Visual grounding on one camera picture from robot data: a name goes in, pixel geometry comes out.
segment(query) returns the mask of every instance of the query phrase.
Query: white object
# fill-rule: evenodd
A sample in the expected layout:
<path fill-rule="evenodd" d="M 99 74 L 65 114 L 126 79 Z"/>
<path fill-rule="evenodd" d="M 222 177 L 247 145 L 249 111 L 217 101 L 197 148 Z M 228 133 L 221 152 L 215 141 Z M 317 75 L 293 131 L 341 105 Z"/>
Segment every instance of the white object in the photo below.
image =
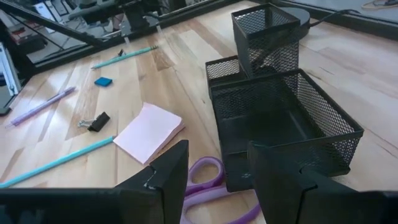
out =
<path fill-rule="evenodd" d="M 0 42 L 0 73 L 4 75 L 6 80 L 8 92 L 11 96 L 17 95 L 21 90 L 21 83 L 19 82 L 18 75 L 12 62 L 11 56 Z"/>
<path fill-rule="evenodd" d="M 61 18 L 60 14 L 58 13 L 58 11 L 56 10 L 56 8 L 53 6 L 51 1 L 46 1 L 45 5 L 47 6 L 47 9 L 49 9 L 49 11 L 51 12 L 52 16 L 54 17 L 54 19 L 62 25 L 66 25 L 65 21 Z"/>
<path fill-rule="evenodd" d="M 65 5 L 63 5 L 61 0 L 53 0 L 51 3 L 54 6 L 54 8 L 57 10 L 57 12 L 60 16 L 64 16 L 64 15 L 68 14 L 66 7 L 65 7 Z"/>
<path fill-rule="evenodd" d="M 6 25 L 7 28 L 15 26 L 17 23 L 14 23 L 14 19 L 9 17 L 4 11 L 0 10 L 0 19 Z"/>
<path fill-rule="evenodd" d="M 35 4 L 35 8 L 36 8 L 36 11 L 37 11 L 42 17 L 44 17 L 44 18 L 46 18 L 46 19 L 50 19 L 50 20 L 56 22 L 55 18 L 52 16 L 51 12 L 49 11 L 49 9 L 47 9 L 47 6 L 46 6 L 43 2 L 38 3 L 38 4 Z M 45 29 L 47 30 L 47 32 L 48 32 L 49 34 L 52 34 L 52 33 L 55 32 L 54 30 L 49 29 L 49 28 L 47 28 L 47 27 L 46 27 Z"/>
<path fill-rule="evenodd" d="M 140 163 L 146 164 L 183 128 L 181 117 L 144 103 L 139 115 L 114 142 Z"/>

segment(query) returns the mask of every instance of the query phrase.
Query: black cable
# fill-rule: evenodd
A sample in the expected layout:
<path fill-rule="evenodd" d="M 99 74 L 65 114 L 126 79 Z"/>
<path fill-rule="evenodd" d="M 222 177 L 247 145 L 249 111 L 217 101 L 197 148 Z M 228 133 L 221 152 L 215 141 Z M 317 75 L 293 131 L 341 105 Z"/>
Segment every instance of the black cable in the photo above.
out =
<path fill-rule="evenodd" d="M 314 27 L 314 26 L 316 26 L 316 25 L 319 25 L 321 22 L 324 22 L 325 20 L 327 20 L 328 18 L 330 18 L 330 17 L 332 17 L 332 16 L 348 14 L 348 13 L 350 13 L 350 12 L 356 12 L 356 13 L 360 14 L 360 12 L 358 12 L 357 10 L 354 10 L 354 9 L 344 9 L 344 10 L 340 10 L 340 11 L 337 11 L 337 12 L 335 12 L 335 13 L 333 13 L 333 14 L 330 14 L 329 16 L 325 16 L 324 18 L 320 19 L 319 21 L 316 21 L 316 22 L 314 22 L 314 23 L 311 23 L 311 24 L 310 24 L 310 27 Z"/>
<path fill-rule="evenodd" d="M 39 31 L 31 28 L 30 26 L 28 26 L 25 22 L 21 21 L 20 19 L 18 19 L 16 16 L 13 16 L 12 14 L 8 14 L 7 15 L 11 16 L 13 19 L 15 19 L 16 21 L 20 22 L 21 24 L 23 24 L 24 26 L 26 26 L 28 29 L 30 29 L 31 31 L 35 32 L 36 34 L 39 34 L 41 37 L 43 37 L 44 39 L 48 40 L 49 42 L 53 43 L 55 46 L 59 47 L 61 50 L 64 50 L 63 47 L 61 47 L 61 45 L 55 43 L 54 41 L 52 41 L 51 39 L 49 39 L 48 37 L 46 37 L 44 34 L 40 33 Z"/>

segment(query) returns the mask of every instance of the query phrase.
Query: teal pencil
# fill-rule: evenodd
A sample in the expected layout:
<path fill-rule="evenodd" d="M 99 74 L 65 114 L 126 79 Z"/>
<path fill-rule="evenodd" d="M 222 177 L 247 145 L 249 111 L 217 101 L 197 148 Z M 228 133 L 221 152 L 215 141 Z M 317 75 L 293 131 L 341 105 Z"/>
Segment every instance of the teal pencil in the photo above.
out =
<path fill-rule="evenodd" d="M 136 55 L 139 55 L 139 54 L 142 54 L 142 53 L 145 53 L 145 52 L 154 50 L 154 49 L 156 49 L 156 48 L 157 48 L 156 45 L 155 45 L 155 46 L 151 46 L 151 47 L 146 47 L 146 48 L 141 49 L 141 50 L 138 50 L 138 51 L 136 51 L 136 52 L 131 52 L 131 53 L 128 53 L 128 54 L 123 55 L 123 56 L 120 56 L 120 57 L 112 58 L 111 60 L 108 60 L 107 62 L 99 63 L 99 64 L 97 64 L 97 65 L 94 65 L 91 69 L 101 68 L 101 67 L 103 67 L 103 66 L 110 65 L 110 64 L 112 64 L 112 63 L 115 63 L 115 62 L 124 60 L 124 59 L 126 59 L 126 58 L 129 58 L 129 57 L 132 57 L 132 56 L 136 56 Z"/>
<path fill-rule="evenodd" d="M 111 137 L 109 137 L 107 139 L 104 139 L 102 141 L 96 142 L 96 143 L 94 143 L 94 144 L 92 144 L 90 146 L 85 147 L 84 149 L 80 149 L 79 151 L 73 152 L 73 153 L 71 153 L 71 154 L 69 154 L 67 156 L 59 158 L 56 161 L 50 162 L 49 164 L 46 164 L 46 165 L 44 165 L 42 167 L 39 167 L 39 168 L 34 169 L 32 171 L 29 171 L 29 172 L 27 172 L 25 174 L 22 174 L 22 175 L 20 175 L 18 177 L 15 177 L 15 178 L 13 178 L 11 180 L 8 180 L 8 181 L 0 184 L 0 189 L 6 188 L 6 187 L 10 187 L 10 186 L 12 186 L 14 184 L 18 184 L 19 182 L 22 182 L 22 181 L 24 181 L 26 179 L 29 179 L 29 178 L 37 175 L 37 174 L 41 174 L 44 171 L 52 169 L 52 168 L 54 168 L 56 166 L 59 166 L 59 165 L 65 163 L 65 162 L 68 162 L 68 161 L 70 161 L 70 160 L 72 160 L 74 158 L 77 158 L 79 156 L 82 156 L 82 155 L 84 155 L 86 153 L 94 151 L 95 149 L 97 149 L 99 147 L 105 146 L 105 145 L 111 143 L 112 141 L 113 141 L 113 136 L 111 136 Z"/>

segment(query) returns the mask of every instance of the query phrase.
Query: glass panel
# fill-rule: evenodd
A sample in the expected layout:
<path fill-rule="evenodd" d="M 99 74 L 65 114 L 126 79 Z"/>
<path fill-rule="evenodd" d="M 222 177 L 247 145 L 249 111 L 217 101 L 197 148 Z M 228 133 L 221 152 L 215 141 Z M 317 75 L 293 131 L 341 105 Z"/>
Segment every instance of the glass panel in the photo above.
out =
<path fill-rule="evenodd" d="M 354 9 L 364 16 L 378 17 L 398 22 L 398 1 L 396 0 L 294 0 L 292 2 L 310 4 L 334 10 Z"/>
<path fill-rule="evenodd" d="M 102 37 L 112 29 L 110 20 L 106 19 L 101 24 L 87 24 L 82 17 L 69 19 L 69 15 L 76 9 L 76 4 L 71 0 L 42 2 L 17 0 L 12 1 L 12 3 L 22 6 L 40 17 L 50 19 L 62 27 L 76 30 L 81 34 L 87 32 L 92 37 Z M 24 52 L 33 62 L 38 62 L 45 57 L 71 47 L 85 45 L 80 40 L 40 25 L 40 22 L 7 14 L 4 11 L 0 11 L 0 19 L 7 26 L 8 33 L 21 49 L 21 52 Z"/>

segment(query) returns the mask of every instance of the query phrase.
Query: purple pen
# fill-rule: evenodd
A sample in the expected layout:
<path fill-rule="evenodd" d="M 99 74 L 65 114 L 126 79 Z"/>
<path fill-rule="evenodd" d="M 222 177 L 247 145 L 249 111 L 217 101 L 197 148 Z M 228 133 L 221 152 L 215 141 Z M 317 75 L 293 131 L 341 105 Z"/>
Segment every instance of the purple pen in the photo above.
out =
<path fill-rule="evenodd" d="M 76 87 L 73 86 L 73 87 L 67 88 L 66 90 L 64 90 L 61 93 L 58 93 L 57 95 L 51 97 L 49 100 L 47 100 L 46 102 L 42 103 L 41 105 L 31 109 L 30 111 L 24 113 L 23 115 L 18 116 L 16 119 L 13 119 L 11 121 L 11 123 L 6 126 L 6 128 L 11 127 L 13 125 L 14 126 L 20 125 L 22 122 L 26 121 L 27 119 L 29 119 L 33 115 L 37 114 L 38 112 L 40 112 L 44 108 L 50 106 L 51 104 L 57 102 L 58 100 L 61 100 L 65 96 L 69 95 L 70 93 L 75 91 L 75 89 L 76 89 Z"/>

